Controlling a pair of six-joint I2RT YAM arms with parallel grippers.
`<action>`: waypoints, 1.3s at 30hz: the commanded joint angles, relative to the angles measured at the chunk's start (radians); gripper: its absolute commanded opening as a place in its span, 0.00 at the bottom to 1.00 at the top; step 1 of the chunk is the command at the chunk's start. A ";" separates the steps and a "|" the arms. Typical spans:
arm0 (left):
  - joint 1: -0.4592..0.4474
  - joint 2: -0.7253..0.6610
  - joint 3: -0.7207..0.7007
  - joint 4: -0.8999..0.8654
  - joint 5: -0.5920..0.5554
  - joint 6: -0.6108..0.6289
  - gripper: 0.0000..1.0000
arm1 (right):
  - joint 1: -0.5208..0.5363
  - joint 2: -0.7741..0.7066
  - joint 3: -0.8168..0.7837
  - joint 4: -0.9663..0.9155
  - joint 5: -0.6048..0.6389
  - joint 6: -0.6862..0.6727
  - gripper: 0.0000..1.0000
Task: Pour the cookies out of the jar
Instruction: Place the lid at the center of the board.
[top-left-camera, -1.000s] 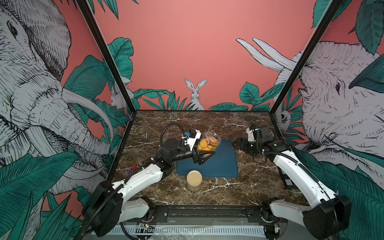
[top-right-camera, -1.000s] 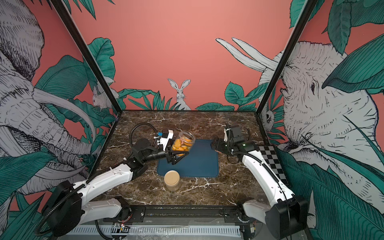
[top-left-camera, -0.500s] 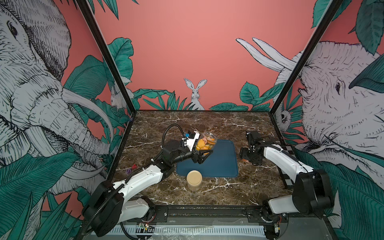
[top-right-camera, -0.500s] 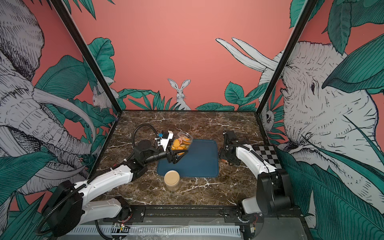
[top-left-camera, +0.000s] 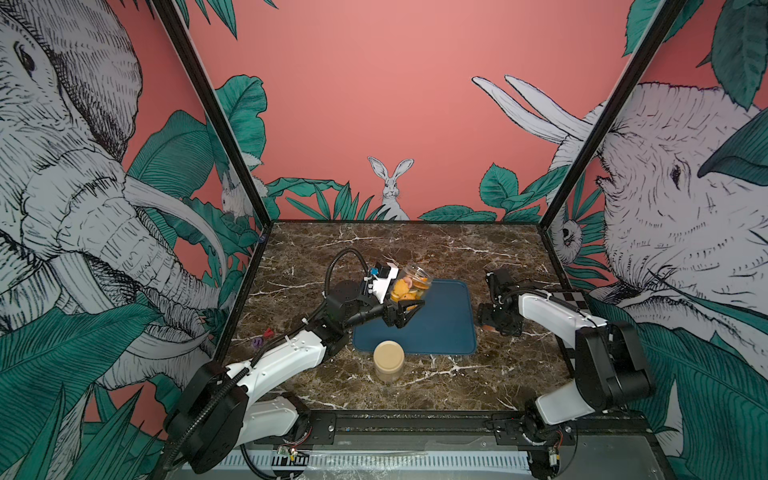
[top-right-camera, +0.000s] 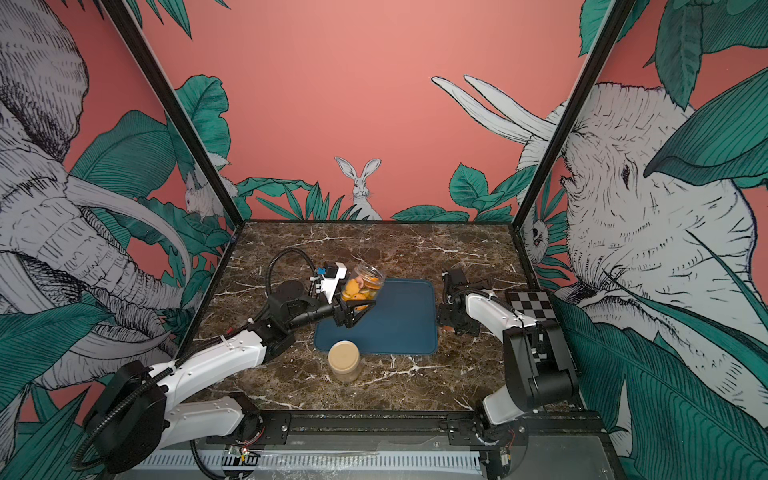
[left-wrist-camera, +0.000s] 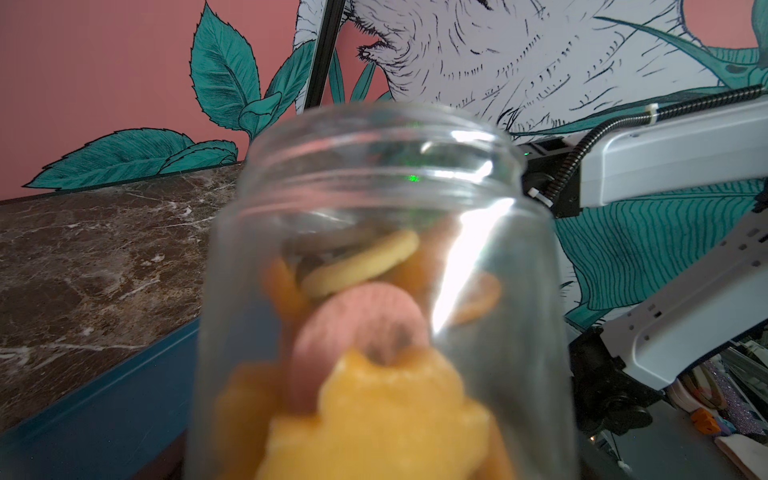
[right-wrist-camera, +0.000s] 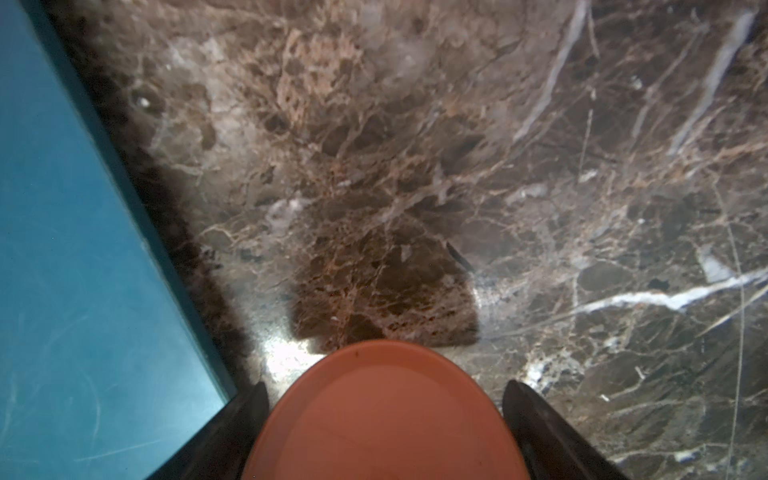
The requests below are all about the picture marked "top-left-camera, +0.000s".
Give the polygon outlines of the clear glass cookie jar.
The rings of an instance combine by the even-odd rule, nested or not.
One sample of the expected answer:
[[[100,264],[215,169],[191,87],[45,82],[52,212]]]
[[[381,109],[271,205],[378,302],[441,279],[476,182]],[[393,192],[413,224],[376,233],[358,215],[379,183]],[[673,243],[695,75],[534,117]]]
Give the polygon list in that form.
[[[421,300],[430,289],[433,277],[421,266],[410,264],[399,270],[390,290],[390,298],[397,302]]]

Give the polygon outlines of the pile of yellow cookies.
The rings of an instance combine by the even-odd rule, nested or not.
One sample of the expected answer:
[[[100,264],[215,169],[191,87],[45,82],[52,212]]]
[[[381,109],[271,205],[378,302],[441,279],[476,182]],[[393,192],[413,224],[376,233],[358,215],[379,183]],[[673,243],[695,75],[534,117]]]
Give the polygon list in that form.
[[[410,276],[397,279],[392,287],[390,298],[392,301],[420,300],[423,290],[418,288]]]

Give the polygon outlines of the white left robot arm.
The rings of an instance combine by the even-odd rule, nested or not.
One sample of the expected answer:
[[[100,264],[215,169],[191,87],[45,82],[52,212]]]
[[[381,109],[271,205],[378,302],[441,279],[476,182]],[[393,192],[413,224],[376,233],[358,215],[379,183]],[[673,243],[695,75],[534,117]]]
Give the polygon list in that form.
[[[153,478],[162,479],[184,463],[205,473],[241,445],[286,435],[295,422],[278,422],[277,409],[262,399],[265,394],[332,358],[353,328],[376,319],[402,328],[425,303],[377,297],[368,282],[341,282],[294,330],[272,338],[252,359],[203,364],[166,416],[168,438]]]

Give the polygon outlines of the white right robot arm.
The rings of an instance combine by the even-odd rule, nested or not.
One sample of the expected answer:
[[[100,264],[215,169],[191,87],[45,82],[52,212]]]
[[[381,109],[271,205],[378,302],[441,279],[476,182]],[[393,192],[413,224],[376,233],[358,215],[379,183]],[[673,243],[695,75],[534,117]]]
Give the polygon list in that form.
[[[520,336],[528,320],[563,344],[572,379],[531,400],[520,419],[525,441],[551,445],[569,422],[649,398],[655,380],[636,328],[593,314],[577,290],[550,291],[516,281],[507,269],[485,274],[490,301],[478,306],[476,324],[503,336]]]

